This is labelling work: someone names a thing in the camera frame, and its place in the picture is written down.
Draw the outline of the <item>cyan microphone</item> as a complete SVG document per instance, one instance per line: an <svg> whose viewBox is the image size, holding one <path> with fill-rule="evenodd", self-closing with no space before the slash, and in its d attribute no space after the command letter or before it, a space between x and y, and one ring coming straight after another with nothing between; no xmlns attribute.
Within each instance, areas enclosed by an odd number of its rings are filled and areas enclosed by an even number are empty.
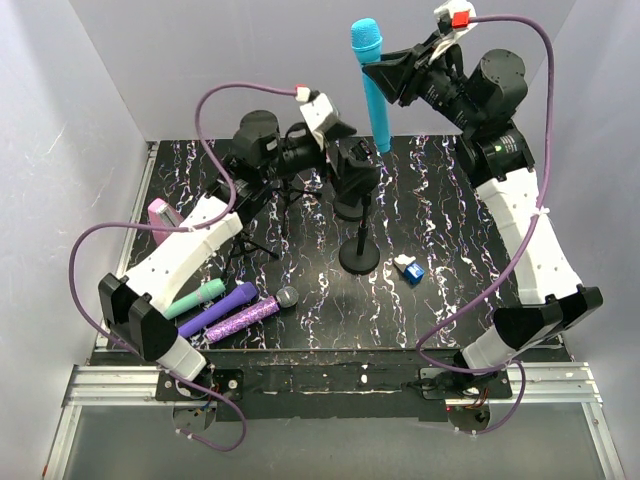
<svg viewBox="0 0 640 480"><path fill-rule="evenodd" d="M351 47L361 71L369 63L381 60L383 37L377 22L363 18L351 26ZM371 78L362 73L363 86L373 140L381 154L391 151L391 132L387 113L387 102Z"/></svg>

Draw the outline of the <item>round base mic stand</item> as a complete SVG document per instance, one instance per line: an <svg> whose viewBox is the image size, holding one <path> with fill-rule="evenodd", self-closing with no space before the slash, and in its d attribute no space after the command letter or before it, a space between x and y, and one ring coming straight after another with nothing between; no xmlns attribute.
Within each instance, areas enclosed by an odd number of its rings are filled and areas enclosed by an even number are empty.
<svg viewBox="0 0 640 480"><path fill-rule="evenodd" d="M359 221L357 236L347 239L340 247L339 262L348 273L366 275L379 264L380 251L368 238L368 231L369 216Z"/></svg>

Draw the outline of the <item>black tripod mic stand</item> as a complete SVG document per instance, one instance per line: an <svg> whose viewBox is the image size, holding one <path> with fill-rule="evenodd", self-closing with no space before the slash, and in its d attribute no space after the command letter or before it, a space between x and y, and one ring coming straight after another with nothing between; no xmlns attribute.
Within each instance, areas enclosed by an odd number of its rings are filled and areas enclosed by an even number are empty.
<svg viewBox="0 0 640 480"><path fill-rule="evenodd" d="M256 252L266 253L271 260L279 260L280 255L275 251L268 249L252 239L253 227L252 221L243 227L243 229L233 238L231 248L229 250L222 276L227 277L232 262L238 258L250 256Z"/></svg>

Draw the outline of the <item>glitter purple microphone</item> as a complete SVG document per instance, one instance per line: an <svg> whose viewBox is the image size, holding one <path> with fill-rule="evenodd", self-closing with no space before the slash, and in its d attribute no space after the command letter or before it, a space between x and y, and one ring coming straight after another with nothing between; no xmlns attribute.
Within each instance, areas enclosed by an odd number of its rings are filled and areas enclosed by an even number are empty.
<svg viewBox="0 0 640 480"><path fill-rule="evenodd" d="M283 309L294 307L298 303L298 291L286 286L264 300L242 310L220 323L207 329L204 337L210 343L217 343L261 320L264 320Z"/></svg>

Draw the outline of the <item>mint green microphone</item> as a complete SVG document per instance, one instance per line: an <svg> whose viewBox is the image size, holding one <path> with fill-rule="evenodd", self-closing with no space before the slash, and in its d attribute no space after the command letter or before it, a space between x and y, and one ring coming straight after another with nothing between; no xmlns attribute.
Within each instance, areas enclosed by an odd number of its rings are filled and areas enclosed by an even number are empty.
<svg viewBox="0 0 640 480"><path fill-rule="evenodd" d="M172 320L196 306L213 300L223 294L225 290L226 286L221 279L217 278L210 280L200 285L193 292L174 301L164 312L164 317L168 320Z"/></svg>

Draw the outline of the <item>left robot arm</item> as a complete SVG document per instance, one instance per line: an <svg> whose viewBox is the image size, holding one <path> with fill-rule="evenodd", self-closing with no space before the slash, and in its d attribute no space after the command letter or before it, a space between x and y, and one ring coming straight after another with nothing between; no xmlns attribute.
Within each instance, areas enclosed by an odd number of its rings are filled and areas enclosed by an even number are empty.
<svg viewBox="0 0 640 480"><path fill-rule="evenodd" d="M315 169L328 177L339 196L354 201L362 180L371 179L365 153L341 152L354 127L336 114L304 113L286 133L266 110L243 116L219 175L178 231L122 277L107 274L98 292L110 332L144 360L179 376L178 387L193 400L213 386L208 362L167 317L183 285L227 241L242 233L274 194L287 197L295 176Z"/></svg>

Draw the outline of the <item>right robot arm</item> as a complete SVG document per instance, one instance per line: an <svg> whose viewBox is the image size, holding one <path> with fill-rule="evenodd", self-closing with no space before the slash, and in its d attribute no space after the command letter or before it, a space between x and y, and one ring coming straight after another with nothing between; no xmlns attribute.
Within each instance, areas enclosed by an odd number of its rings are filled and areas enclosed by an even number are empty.
<svg viewBox="0 0 640 480"><path fill-rule="evenodd" d="M497 309L492 326L454 357L454 389L475 397L488 386L490 368L574 327L603 304L599 288L584 286L570 266L537 203L534 158L513 121L528 92L524 61L493 49L465 75L460 46L432 34L362 70L389 103L407 106L421 98L460 129L456 158L516 263L518 306Z"/></svg>

